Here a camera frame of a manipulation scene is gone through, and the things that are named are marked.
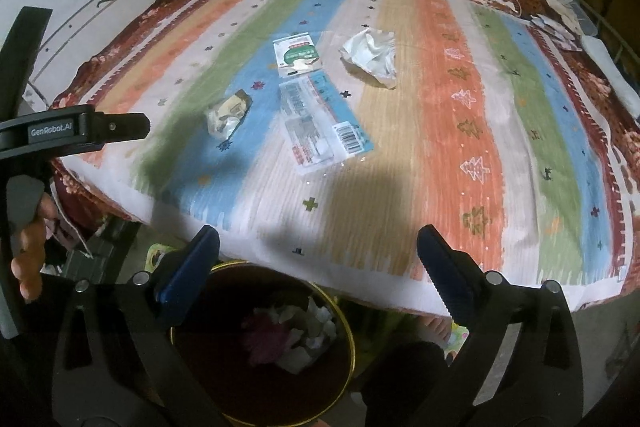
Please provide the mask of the person's left hand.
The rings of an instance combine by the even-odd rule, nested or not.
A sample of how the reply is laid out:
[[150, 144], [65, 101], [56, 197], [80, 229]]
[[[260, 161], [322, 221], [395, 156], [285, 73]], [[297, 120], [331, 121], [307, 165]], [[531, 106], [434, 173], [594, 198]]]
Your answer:
[[20, 293], [26, 303], [36, 300], [42, 291], [40, 270], [46, 259], [44, 243], [52, 234], [53, 223], [58, 217], [55, 202], [44, 193], [40, 198], [34, 220], [20, 232], [20, 250], [11, 262], [11, 271], [20, 285]]

